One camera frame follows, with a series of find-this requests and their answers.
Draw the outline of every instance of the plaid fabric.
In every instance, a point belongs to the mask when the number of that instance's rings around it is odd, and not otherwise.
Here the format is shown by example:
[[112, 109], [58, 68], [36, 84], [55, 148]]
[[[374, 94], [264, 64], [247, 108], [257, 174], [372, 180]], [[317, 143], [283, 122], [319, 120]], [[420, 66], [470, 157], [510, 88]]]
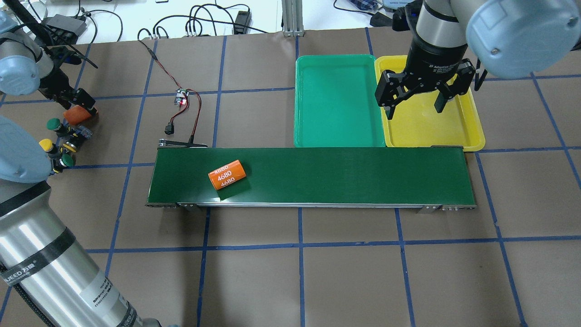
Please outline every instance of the plaid fabric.
[[360, 10], [375, 10], [378, 7], [377, 0], [349, 0]]

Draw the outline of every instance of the conveyor belt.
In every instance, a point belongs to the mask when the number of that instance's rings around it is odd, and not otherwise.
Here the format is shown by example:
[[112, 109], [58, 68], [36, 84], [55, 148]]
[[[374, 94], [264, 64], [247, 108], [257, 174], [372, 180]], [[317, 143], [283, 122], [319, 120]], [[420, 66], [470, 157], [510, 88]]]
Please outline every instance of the conveyor belt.
[[[208, 173], [247, 177], [216, 191]], [[158, 149], [148, 205], [475, 207], [462, 148]]]

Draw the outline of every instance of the orange battery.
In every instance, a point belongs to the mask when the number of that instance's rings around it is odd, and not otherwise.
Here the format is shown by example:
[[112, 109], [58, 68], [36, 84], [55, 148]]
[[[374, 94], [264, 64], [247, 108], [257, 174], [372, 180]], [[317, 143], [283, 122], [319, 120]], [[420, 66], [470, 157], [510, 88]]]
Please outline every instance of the orange battery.
[[212, 185], [216, 190], [224, 188], [233, 182], [246, 177], [246, 172], [240, 160], [232, 161], [228, 165], [224, 165], [208, 174]]

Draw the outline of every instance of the yellow tray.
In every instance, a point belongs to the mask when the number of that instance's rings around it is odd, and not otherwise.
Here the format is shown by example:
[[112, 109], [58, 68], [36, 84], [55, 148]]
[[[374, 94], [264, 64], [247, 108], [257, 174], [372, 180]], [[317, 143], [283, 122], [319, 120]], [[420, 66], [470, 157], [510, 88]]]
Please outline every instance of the yellow tray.
[[[403, 71], [407, 56], [383, 56], [375, 61], [377, 80], [382, 71]], [[392, 120], [382, 110], [383, 133], [388, 147], [431, 147], [461, 145], [464, 152], [479, 151], [485, 138], [472, 91], [455, 97], [437, 113], [434, 102], [438, 92], [422, 93], [396, 107]]]

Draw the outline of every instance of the plastic tray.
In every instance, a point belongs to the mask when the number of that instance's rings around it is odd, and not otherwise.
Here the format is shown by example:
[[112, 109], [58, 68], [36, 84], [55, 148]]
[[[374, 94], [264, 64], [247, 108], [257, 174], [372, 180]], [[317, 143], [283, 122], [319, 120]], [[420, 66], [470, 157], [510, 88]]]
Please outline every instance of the plastic tray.
[[[401, 72], [407, 56], [383, 56], [375, 62], [376, 80], [382, 71]], [[485, 138], [476, 111], [472, 91], [455, 97], [442, 113], [434, 109], [438, 92], [417, 94], [396, 107], [392, 120], [382, 112], [385, 143], [388, 147], [464, 147], [465, 152], [479, 151]]]
[[371, 55], [296, 61], [295, 147], [384, 147]]

